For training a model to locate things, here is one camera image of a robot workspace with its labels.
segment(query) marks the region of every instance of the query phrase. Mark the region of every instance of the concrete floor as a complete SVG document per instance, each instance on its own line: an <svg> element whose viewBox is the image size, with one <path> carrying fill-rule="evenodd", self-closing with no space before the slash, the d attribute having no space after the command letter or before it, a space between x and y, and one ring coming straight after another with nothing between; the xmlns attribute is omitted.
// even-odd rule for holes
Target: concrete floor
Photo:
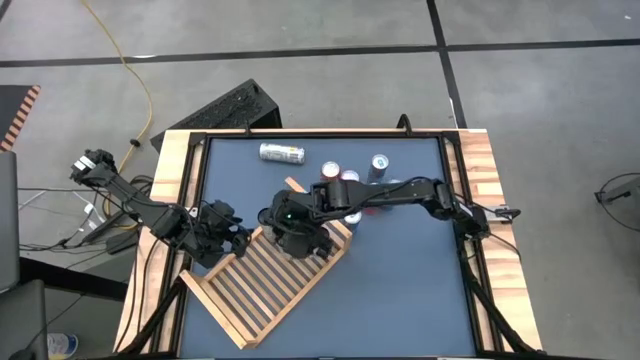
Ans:
<svg viewBox="0 0 640 360"><path fill-rule="evenodd" d="M424 1L124 0L91 2L126 55L282 48L435 44ZM437 1L448 44L638 37L640 4L595 0ZM0 60L114 56L77 0L13 1L0 21ZM559 355L635 359L640 353L640 244L593 200L608 178L637 171L640 47L451 54L469 127L487 128L503 188L523 210L515 225L544 348ZM287 127L454 127L436 53L225 60L136 65L154 100L155 134L253 77ZM40 84L15 146L21 186L73 187L69 166L85 148L120 158L144 124L142 90L116 65L0 68L2 84ZM147 146L125 172L153 175ZM21 194L24 200L29 194ZM25 243L74 231L83 204L47 194L26 208ZM637 217L613 211L635 224ZM79 255L31 254L61 266ZM124 279L131 257L100 257L100 274ZM50 295L50 314L72 301ZM119 304L83 299L54 330L104 355ZM100 318L87 326L90 309Z"/></svg>

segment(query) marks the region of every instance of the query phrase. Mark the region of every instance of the black box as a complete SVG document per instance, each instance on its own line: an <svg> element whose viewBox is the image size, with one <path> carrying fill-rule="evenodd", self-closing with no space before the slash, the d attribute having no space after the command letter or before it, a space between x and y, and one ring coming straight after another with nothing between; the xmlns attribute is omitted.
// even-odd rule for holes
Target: black box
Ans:
<svg viewBox="0 0 640 360"><path fill-rule="evenodd" d="M187 116L171 129L281 129L280 109L253 79L220 96ZM151 138L160 152L164 131Z"/></svg>

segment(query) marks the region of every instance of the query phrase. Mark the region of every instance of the silver can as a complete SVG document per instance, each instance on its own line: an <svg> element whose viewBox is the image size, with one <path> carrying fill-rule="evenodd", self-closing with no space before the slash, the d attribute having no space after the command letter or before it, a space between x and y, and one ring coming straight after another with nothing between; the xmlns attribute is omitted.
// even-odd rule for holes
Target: silver can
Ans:
<svg viewBox="0 0 640 360"><path fill-rule="evenodd" d="M362 212L360 211L344 217L344 223L347 226L347 229L349 229L352 233L355 233L356 229L358 229L360 220L362 220Z"/></svg>
<svg viewBox="0 0 640 360"><path fill-rule="evenodd" d="M389 159L382 155L374 155L371 158L371 165L369 166L369 175L367 176L367 183L381 182L384 173L389 167Z"/></svg>
<svg viewBox="0 0 640 360"><path fill-rule="evenodd" d="M353 171L353 170L345 170L345 171L343 171L342 175L340 175L340 178L342 180L360 181L360 175L358 175L358 173Z"/></svg>
<svg viewBox="0 0 640 360"><path fill-rule="evenodd" d="M335 161L327 161L322 164L320 175L324 181L331 181L340 176L340 165Z"/></svg>
<svg viewBox="0 0 640 360"><path fill-rule="evenodd" d="M262 143L260 144L260 159L302 165L304 164L304 149L295 146Z"/></svg>

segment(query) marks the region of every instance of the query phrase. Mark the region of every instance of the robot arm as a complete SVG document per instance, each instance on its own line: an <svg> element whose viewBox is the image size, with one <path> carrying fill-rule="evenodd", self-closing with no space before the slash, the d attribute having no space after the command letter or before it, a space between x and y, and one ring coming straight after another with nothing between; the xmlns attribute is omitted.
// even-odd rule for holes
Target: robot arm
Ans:
<svg viewBox="0 0 640 360"><path fill-rule="evenodd" d="M402 183L367 185L353 180L316 183L309 193L282 190L270 208L258 214L262 225L271 226L276 242L296 258L315 253L326 258L332 241L322 224L342 219L364 208L419 204L439 220L453 220L468 237L484 238L489 225L484 211L460 204L447 184L425 177Z"/></svg>
<svg viewBox="0 0 640 360"><path fill-rule="evenodd" d="M105 188L123 206L137 214L151 234L168 245L184 249L206 268L213 267L226 253L222 244L231 243L231 252L244 255L251 232L238 226L242 219L222 201L206 204L194 217L178 204L153 201L118 175L113 156L103 150L87 150L72 166L71 179L91 188Z"/></svg>

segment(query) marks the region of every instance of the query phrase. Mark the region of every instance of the wooden table edge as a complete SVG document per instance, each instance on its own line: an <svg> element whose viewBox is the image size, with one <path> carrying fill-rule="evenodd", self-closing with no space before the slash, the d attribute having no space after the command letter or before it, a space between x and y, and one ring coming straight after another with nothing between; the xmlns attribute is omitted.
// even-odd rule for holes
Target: wooden table edge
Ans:
<svg viewBox="0 0 640 360"><path fill-rule="evenodd" d="M500 179L497 173L497 167L493 158L493 152L491 150L491 144L486 129L442 129L442 128L419 128L413 129L414 132L458 132L460 134L460 140L463 148L463 156L465 159L466 172L469 177L469 183L472 189L472 195L474 201L485 205L500 205L504 204L504 196L502 194L502 188L500 186ZM178 194L180 192L180 186L182 181L182 173L186 164L187 149L189 146L189 138L192 133L208 133L208 134L242 134L243 129L197 129L197 130L168 130L165 132L163 146L158 159L158 165L156 168L155 181L151 190L151 198L158 201L165 202L177 202ZM395 128L333 128L333 129L252 129L254 134L277 134L277 133L403 133L405 129ZM199 166L193 164L192 170L197 169ZM190 176L189 179L193 181L197 178ZM189 189L187 196L193 197L195 190L194 184L187 184ZM508 241L515 245L513 238L513 231L510 225L500 225L498 230L501 237L506 238ZM133 277L137 272L136 282L136 305L133 306L133 314L129 329L124 335L122 345L120 349L128 345L135 337L138 316L140 314L140 299L142 292L142 270L144 262L149 256L149 250L151 249L155 239L145 228L140 237L139 247L137 250L137 266L132 270L127 291L127 297L125 299L122 314L120 318L120 324L116 336L116 343L123 336L129 314L132 309L133 298ZM494 294L494 301L498 308L503 312L505 318L509 321L511 326L520 334L525 342L534 348L540 348L540 338L538 335L533 310L531 308L531 302L529 299L526 282L524 280L524 274L522 272L522 266L517 257L513 257L513 254L509 254L506 249L499 248L499 245L485 240L483 243L483 249L485 251L485 258L487 259L487 267L489 271L489 279L491 288ZM145 287L145 300L144 309L142 310L142 324L146 323L148 317L152 314L159 303L160 285L162 277L164 275L165 263L168 256L168 249L163 243L156 245L156 249L152 254L152 259L149 262L149 268L146 276ZM173 277L177 277L177 267L173 269ZM161 332L161 341L159 350L166 351L169 348L169 339L172 332L173 317L175 314L175 302L172 308L167 312L165 321L163 322L163 328ZM488 320L486 313L482 310L478 310L478 315L481 322L481 332L483 338L484 348L491 350L493 347L490 342L490 333L488 330Z"/></svg>

